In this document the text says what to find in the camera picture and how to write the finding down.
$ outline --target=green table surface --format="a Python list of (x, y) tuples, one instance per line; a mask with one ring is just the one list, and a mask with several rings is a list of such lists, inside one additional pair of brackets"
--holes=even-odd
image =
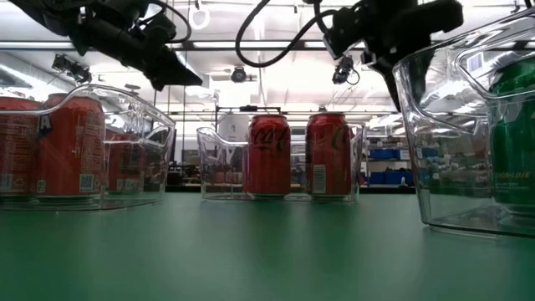
[(535, 300), (535, 239), (431, 231), (414, 195), (0, 214), (0, 300)]

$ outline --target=security camera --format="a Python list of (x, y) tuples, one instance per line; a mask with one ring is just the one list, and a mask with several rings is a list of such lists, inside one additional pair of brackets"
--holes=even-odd
[(234, 72), (232, 72), (231, 75), (231, 81), (234, 83), (243, 83), (247, 80), (247, 73), (245, 73), (245, 70), (243, 67), (234, 67)]

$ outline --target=clear plastic bin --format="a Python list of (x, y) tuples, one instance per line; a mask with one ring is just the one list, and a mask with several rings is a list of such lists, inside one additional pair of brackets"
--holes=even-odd
[(99, 210), (161, 201), (174, 121), (120, 89), (0, 97), (0, 209)]
[[(314, 193), (309, 186), (309, 177), (307, 176), (308, 164), (302, 166), (297, 164), (296, 161), (304, 162), (305, 149), (307, 142), (305, 140), (299, 140), (293, 137), (291, 140), (291, 152), (290, 165), (288, 169), (289, 175), (278, 169), (268, 169), (264, 166), (265, 170), (262, 172), (252, 171), (253, 166), (258, 164), (252, 164), (253, 160), (257, 160), (250, 156), (250, 150), (248, 142), (230, 142), (223, 140), (213, 129), (200, 128), (197, 130), (197, 141), (199, 144), (199, 153), (201, 154), (201, 180), (202, 180), (202, 196), (205, 199), (215, 200), (285, 200), (285, 201), (321, 201), (321, 202), (355, 202), (359, 196), (359, 171), (362, 154), (362, 145), (364, 141), (364, 127), (362, 125), (349, 125), (349, 139), (348, 155), (349, 165), (346, 166), (349, 169), (350, 188), (345, 195), (329, 196), (326, 189), (324, 194)], [(277, 187), (282, 188), (283, 191), (288, 189), (288, 194), (276, 195), (276, 196), (259, 196), (252, 191), (251, 181), (255, 181), (258, 184), (258, 179), (253, 177), (265, 176), (268, 173), (270, 176), (291, 178), (290, 187)], [(275, 181), (277, 184), (286, 183), (286, 181)]]
[(395, 66), (424, 223), (535, 236), (535, 10)]

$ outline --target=soda can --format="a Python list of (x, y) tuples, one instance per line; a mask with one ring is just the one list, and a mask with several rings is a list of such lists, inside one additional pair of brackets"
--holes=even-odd
[(256, 115), (249, 125), (247, 192), (255, 199), (290, 193), (290, 126), (282, 115)]
[[(0, 97), (0, 110), (37, 110), (38, 101)], [(30, 196), (36, 115), (0, 114), (0, 199)]]
[[(51, 94), (53, 108), (65, 94)], [(38, 118), (35, 195), (41, 201), (90, 199), (104, 180), (104, 111), (100, 102), (74, 96)]]
[(133, 134), (115, 134), (110, 139), (108, 158), (108, 192), (136, 193), (143, 190), (145, 149)]
[(314, 200), (344, 198), (351, 192), (350, 128), (340, 113), (310, 116), (305, 131), (307, 193)]

